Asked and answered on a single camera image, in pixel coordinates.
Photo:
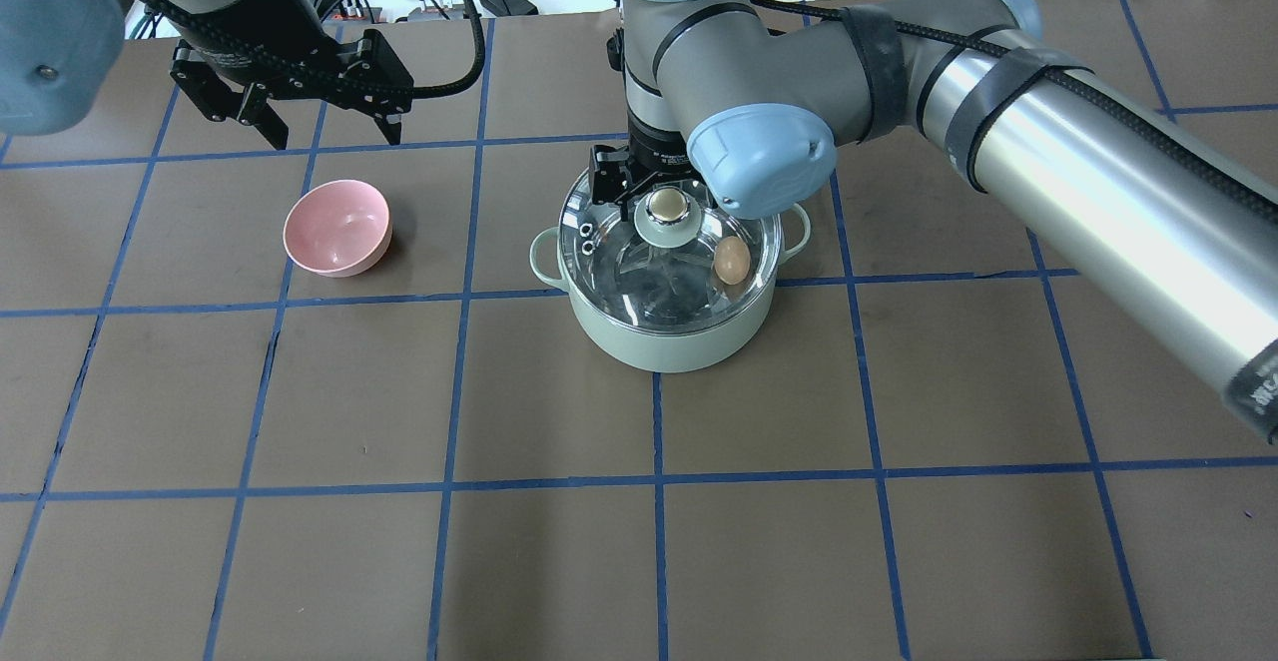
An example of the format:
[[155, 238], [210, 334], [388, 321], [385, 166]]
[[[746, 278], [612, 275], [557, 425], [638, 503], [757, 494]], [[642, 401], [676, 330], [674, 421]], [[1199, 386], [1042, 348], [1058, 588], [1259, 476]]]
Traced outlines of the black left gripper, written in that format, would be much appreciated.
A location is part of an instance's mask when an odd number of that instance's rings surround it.
[[390, 146], [403, 142], [412, 75], [374, 27], [339, 42], [311, 12], [270, 27], [265, 12], [179, 20], [173, 78], [210, 121], [250, 127], [270, 147], [288, 147], [288, 123], [271, 100], [325, 100], [366, 114]]

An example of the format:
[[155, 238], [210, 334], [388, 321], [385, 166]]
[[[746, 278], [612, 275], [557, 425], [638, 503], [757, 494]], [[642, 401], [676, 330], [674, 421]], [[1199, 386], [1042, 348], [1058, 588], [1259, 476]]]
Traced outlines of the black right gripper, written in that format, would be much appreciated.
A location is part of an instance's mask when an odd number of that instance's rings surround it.
[[621, 147], [589, 150], [589, 201], [622, 206], [667, 184], [700, 180], [681, 137], [630, 137]]

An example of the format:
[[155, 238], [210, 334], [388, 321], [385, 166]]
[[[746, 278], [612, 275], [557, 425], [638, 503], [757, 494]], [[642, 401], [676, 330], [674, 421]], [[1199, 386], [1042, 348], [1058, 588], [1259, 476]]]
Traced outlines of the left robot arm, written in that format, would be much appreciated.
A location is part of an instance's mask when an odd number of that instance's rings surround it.
[[[289, 128], [273, 100], [325, 100], [366, 114], [390, 144], [401, 139], [403, 96], [335, 91], [296, 72], [273, 72], [215, 38], [216, 32], [302, 68], [357, 82], [412, 84], [380, 33], [340, 43], [322, 28], [314, 0], [166, 0], [188, 12], [176, 20], [173, 81], [204, 118], [256, 129], [275, 150]], [[134, 0], [3, 0], [3, 133], [51, 136], [93, 107], [125, 40]]]

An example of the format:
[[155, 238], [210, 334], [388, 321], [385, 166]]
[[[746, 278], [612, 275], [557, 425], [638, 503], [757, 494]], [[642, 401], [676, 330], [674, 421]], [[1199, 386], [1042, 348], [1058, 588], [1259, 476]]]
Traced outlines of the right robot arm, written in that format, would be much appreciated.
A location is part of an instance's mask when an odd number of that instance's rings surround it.
[[754, 0], [619, 0], [639, 133], [736, 217], [912, 127], [1275, 442], [1275, 185], [1042, 43], [1034, 0], [889, 0], [772, 36]]

